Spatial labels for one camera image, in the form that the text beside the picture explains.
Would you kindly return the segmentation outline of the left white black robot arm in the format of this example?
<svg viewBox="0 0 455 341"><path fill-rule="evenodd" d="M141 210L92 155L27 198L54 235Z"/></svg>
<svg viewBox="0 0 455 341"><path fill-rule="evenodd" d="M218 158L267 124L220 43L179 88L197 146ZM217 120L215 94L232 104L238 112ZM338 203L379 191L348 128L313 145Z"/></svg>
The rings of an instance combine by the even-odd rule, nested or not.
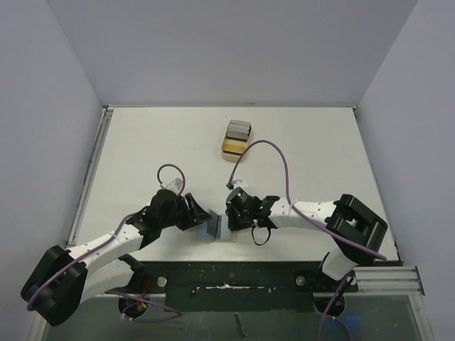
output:
<svg viewBox="0 0 455 341"><path fill-rule="evenodd" d="M145 281L130 253L155 242L164 229L186 231L210 221L211 216L190 193L177 195L161 189L149 205L124 217L117 228L91 242L64 249L49 248L21 289L27 310L36 311L50 325L65 322L79 305L96 296L89 278L112 264L124 268L119 283L130 292Z"/></svg>

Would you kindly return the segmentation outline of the beige leather card holder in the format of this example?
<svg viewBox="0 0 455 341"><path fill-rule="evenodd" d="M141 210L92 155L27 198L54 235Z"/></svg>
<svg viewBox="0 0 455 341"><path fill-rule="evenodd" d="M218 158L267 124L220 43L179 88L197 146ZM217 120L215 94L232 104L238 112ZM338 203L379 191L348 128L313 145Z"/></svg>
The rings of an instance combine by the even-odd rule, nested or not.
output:
<svg viewBox="0 0 455 341"><path fill-rule="evenodd" d="M236 233L228 227L228 216L208 210L210 220L196 227L195 240L197 242L236 242Z"/></svg>

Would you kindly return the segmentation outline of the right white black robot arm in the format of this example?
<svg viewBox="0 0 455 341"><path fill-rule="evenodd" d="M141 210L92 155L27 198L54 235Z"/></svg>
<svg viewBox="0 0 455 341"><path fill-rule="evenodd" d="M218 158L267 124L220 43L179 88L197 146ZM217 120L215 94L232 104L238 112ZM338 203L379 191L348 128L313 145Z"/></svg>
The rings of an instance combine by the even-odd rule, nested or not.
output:
<svg viewBox="0 0 455 341"><path fill-rule="evenodd" d="M232 231L293 227L330 235L336 248L327 253L316 273L317 284L331 291L357 266L385 261L380 247L388 225L353 195L328 202L291 202L269 195L260 199L235 188L226 199L228 227Z"/></svg>

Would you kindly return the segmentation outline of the stack of credit cards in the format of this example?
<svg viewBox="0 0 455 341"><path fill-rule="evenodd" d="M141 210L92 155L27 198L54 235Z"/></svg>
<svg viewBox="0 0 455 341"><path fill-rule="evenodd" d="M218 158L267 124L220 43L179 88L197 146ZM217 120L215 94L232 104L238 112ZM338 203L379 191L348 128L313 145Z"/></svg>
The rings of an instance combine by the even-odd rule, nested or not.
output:
<svg viewBox="0 0 455 341"><path fill-rule="evenodd" d="M247 141L250 137L252 125L246 121L231 120L227 126L226 136L229 139Z"/></svg>

